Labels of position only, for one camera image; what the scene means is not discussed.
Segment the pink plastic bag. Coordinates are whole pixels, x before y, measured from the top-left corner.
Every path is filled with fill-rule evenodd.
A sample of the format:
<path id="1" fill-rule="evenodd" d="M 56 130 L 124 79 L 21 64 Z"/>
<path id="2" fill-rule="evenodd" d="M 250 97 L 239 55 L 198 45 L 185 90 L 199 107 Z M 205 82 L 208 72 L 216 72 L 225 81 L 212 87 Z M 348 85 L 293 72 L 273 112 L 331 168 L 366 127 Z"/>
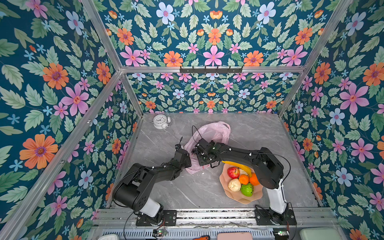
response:
<path id="1" fill-rule="evenodd" d="M 200 127 L 198 132 L 195 132 L 191 139 L 183 146 L 183 149 L 189 152 L 192 164 L 191 167 L 186 168 L 186 171 L 193 175 L 203 169 L 210 168 L 210 164 L 200 166 L 197 156 L 192 153 L 192 150 L 201 138 L 208 142 L 213 140 L 215 143 L 227 144 L 230 138 L 230 133 L 230 125 L 223 121 L 210 123 Z"/>

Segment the fake red apple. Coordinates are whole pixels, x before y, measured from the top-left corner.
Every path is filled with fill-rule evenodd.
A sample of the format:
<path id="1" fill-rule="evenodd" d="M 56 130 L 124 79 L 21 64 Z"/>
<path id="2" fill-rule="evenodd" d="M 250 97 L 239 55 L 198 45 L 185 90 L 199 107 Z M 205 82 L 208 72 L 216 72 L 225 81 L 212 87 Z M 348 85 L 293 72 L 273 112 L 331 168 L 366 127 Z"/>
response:
<path id="1" fill-rule="evenodd" d="M 231 179 L 238 179 L 241 172 L 240 169 L 237 167 L 229 167 L 227 169 L 227 174 Z"/>

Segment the fake beige ginger root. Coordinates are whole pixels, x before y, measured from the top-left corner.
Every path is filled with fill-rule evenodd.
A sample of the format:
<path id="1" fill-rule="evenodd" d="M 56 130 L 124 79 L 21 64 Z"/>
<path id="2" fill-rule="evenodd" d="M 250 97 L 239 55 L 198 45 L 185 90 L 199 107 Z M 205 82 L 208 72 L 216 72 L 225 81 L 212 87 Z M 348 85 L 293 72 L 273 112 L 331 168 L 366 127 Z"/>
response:
<path id="1" fill-rule="evenodd" d="M 248 173 L 246 171 L 244 171 L 243 169 L 239 169 L 239 171 L 240 171 L 240 175 L 248 176 Z"/>

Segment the fake yellow banana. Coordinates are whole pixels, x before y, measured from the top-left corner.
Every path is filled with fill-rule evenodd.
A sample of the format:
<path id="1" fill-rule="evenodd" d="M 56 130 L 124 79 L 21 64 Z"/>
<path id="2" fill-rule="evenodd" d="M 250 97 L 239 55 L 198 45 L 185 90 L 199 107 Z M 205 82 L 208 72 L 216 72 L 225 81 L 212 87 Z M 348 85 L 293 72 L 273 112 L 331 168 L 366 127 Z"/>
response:
<path id="1" fill-rule="evenodd" d="M 237 168 L 240 168 L 241 170 L 243 170 L 245 173 L 247 173 L 247 175 L 249 177 L 252 176 L 252 170 L 251 168 L 249 168 L 248 166 L 245 166 L 245 165 L 242 165 L 242 164 L 239 164 L 239 163 L 235 163 L 235 162 L 231 162 L 231 161 L 223 161 L 224 164 L 229 164 L 231 166 L 234 166 L 234 167 L 237 167 Z"/>

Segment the fake beige garlic bulb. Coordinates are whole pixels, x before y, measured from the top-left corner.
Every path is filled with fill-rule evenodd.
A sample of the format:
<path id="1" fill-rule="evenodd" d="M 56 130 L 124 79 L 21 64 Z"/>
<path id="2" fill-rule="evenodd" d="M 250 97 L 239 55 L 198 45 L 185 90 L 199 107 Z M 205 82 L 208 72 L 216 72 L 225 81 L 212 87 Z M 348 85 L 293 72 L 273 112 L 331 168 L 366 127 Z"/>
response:
<path id="1" fill-rule="evenodd" d="M 239 192 L 241 190 L 242 184 L 239 179 L 232 179 L 228 183 L 228 189 L 232 192 Z"/>

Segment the fake orange tangerine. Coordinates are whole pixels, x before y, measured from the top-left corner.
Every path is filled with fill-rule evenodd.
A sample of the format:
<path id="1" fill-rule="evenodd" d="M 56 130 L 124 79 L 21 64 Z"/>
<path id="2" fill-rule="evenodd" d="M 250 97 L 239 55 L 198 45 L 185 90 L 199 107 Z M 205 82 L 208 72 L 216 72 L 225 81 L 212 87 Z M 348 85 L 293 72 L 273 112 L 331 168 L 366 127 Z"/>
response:
<path id="1" fill-rule="evenodd" d="M 238 179 L 242 185 L 247 185 L 249 183 L 249 176 L 248 175 L 241 174 Z"/>

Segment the pink wavy bowl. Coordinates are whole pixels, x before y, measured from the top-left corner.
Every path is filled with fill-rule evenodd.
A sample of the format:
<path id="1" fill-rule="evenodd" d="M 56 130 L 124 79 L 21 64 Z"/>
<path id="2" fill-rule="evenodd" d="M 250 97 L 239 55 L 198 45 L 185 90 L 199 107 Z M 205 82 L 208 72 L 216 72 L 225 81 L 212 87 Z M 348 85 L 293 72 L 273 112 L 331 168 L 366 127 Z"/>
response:
<path id="1" fill-rule="evenodd" d="M 230 188 L 228 187 L 229 182 L 232 180 L 232 178 L 228 175 L 228 169 L 230 167 L 232 167 L 232 166 L 229 164 L 224 164 L 222 174 L 219 177 L 220 183 L 222 184 L 222 187 L 223 187 L 227 197 L 229 197 L 230 199 L 237 201 L 243 205 L 248 205 L 251 202 L 254 202 L 256 200 L 261 199 L 263 196 L 263 192 L 262 192 L 263 186 L 260 184 L 254 186 L 254 192 L 253 192 L 251 197 L 247 197 L 247 196 L 243 195 L 241 193 L 241 190 L 239 190 L 238 192 L 233 192 L 230 190 Z"/>

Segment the fake green apple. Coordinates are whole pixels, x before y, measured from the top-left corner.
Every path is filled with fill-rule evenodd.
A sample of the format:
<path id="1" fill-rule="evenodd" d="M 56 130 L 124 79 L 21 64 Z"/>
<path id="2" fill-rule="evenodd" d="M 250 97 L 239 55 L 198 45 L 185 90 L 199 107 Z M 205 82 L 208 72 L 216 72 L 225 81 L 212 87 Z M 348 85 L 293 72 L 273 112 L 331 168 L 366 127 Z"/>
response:
<path id="1" fill-rule="evenodd" d="M 254 186 L 251 183 L 241 186 L 241 193 L 246 197 L 252 197 L 254 193 Z"/>

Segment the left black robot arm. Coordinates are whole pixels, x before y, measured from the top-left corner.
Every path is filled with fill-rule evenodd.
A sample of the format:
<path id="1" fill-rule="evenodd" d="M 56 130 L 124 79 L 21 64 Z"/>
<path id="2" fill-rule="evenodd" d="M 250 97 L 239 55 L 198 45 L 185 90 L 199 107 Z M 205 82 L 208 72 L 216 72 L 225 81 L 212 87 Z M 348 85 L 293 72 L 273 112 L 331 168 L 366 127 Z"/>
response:
<path id="1" fill-rule="evenodd" d="M 174 157 L 161 166 L 146 167 L 139 163 L 133 164 L 125 176 L 116 184 L 112 197 L 132 209 L 150 218 L 161 215 L 162 205 L 150 198 L 155 184 L 173 181 L 185 168 L 192 166 L 188 151 L 177 148 Z"/>

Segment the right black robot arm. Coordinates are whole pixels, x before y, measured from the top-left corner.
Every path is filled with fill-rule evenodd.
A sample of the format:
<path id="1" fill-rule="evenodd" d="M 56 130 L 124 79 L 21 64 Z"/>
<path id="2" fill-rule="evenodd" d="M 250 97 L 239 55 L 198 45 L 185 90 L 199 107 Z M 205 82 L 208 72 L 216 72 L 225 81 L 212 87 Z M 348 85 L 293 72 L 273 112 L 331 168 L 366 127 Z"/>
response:
<path id="1" fill-rule="evenodd" d="M 286 212 L 288 204 L 283 189 L 284 166 L 269 149 L 244 150 L 200 139 L 192 152 L 197 155 L 201 166 L 230 161 L 253 169 L 259 183 L 267 188 L 270 210 L 279 215 Z"/>

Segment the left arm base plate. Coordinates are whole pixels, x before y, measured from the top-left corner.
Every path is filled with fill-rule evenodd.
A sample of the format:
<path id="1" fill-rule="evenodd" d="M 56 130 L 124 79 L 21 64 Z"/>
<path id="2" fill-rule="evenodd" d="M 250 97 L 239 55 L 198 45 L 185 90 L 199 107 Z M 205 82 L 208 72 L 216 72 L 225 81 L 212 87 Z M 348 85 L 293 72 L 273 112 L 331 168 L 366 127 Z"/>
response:
<path id="1" fill-rule="evenodd" d="M 160 226 L 175 226 L 177 221 L 176 210 L 163 210 L 154 216 L 150 217 L 144 213 L 139 213 L 137 216 L 137 227 L 160 227 Z"/>

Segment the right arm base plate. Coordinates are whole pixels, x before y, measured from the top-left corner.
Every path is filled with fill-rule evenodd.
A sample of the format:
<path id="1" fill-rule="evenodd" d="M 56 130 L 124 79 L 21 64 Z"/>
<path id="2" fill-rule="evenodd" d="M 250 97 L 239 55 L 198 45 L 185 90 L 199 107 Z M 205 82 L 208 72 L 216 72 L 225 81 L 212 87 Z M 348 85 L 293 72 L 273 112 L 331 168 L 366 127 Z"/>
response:
<path id="1" fill-rule="evenodd" d="M 272 210 L 255 209 L 255 219 L 259 226 L 295 226 L 297 220 L 295 213 L 292 209 L 286 209 L 282 214 L 276 213 Z"/>

